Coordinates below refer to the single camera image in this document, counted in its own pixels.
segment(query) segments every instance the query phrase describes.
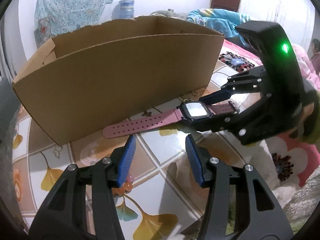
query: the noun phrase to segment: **watch screen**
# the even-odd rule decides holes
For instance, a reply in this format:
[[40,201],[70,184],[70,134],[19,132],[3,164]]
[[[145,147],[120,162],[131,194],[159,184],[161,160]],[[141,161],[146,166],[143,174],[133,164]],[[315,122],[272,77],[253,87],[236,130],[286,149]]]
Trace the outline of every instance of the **watch screen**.
[[201,103],[188,103],[186,104],[186,108],[191,117],[200,117],[208,115],[207,111],[204,109]]

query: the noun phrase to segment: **smartwatch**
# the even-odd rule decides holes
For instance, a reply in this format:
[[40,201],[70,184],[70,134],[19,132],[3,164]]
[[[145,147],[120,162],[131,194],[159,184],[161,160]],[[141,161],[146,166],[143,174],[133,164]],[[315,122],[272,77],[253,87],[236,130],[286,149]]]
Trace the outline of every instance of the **smartwatch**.
[[176,109],[161,114],[109,125],[103,129],[102,134],[105,138],[115,138],[176,122],[182,122],[186,126],[194,127],[197,131],[208,131],[210,128],[205,124],[212,117],[217,114],[230,113],[237,113],[237,109],[231,101],[222,105],[206,105],[199,101],[191,101],[182,103]]

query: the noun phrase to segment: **cardboard box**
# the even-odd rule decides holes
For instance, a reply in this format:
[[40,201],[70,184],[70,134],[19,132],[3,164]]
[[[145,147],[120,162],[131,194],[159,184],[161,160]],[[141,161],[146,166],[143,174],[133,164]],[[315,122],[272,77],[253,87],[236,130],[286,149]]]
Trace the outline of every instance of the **cardboard box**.
[[160,16],[113,20],[46,41],[13,81],[58,145],[206,86],[224,36]]

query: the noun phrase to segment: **green led light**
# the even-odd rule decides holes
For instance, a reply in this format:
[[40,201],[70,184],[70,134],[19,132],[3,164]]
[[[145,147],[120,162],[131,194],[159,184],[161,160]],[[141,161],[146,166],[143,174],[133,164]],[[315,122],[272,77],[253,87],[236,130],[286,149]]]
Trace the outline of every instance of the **green led light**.
[[285,53],[288,53],[289,46],[287,44],[283,44],[281,48]]

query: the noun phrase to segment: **blue blanket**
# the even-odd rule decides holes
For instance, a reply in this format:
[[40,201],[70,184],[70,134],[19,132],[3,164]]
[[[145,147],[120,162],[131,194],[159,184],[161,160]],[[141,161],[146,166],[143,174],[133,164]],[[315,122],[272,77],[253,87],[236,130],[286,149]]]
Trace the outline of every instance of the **blue blanket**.
[[247,48],[249,45],[236,31],[235,27],[250,20],[250,15],[224,9],[197,9],[189,12],[187,16],[188,22],[206,26],[223,33],[226,40],[242,48]]

